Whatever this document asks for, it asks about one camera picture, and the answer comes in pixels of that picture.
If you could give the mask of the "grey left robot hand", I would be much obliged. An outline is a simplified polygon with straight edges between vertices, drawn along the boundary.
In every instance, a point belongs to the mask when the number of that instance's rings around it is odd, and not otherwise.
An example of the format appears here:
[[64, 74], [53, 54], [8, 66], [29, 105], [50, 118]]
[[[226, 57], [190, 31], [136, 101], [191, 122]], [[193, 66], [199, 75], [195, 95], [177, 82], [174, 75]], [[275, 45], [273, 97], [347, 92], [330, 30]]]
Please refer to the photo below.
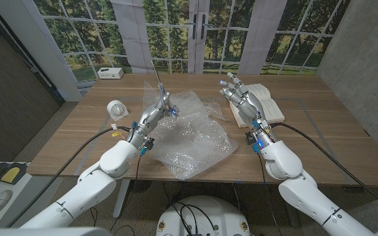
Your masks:
[[168, 100], [153, 104], [142, 113], [135, 131], [141, 136], [147, 136], [157, 127], [160, 120], [164, 117], [176, 119], [179, 112], [179, 108]]

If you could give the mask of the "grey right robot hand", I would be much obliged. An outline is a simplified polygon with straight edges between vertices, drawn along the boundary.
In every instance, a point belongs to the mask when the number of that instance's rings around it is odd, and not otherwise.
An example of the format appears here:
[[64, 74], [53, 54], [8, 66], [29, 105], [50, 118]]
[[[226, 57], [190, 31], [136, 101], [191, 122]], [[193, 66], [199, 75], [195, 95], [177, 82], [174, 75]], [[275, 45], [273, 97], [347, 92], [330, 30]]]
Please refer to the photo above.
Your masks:
[[257, 97], [249, 92], [243, 82], [233, 73], [228, 72], [227, 76], [231, 78], [232, 83], [221, 81], [220, 94], [238, 108], [239, 116], [249, 128], [255, 128], [257, 123], [263, 129], [270, 129], [264, 116], [263, 107]]

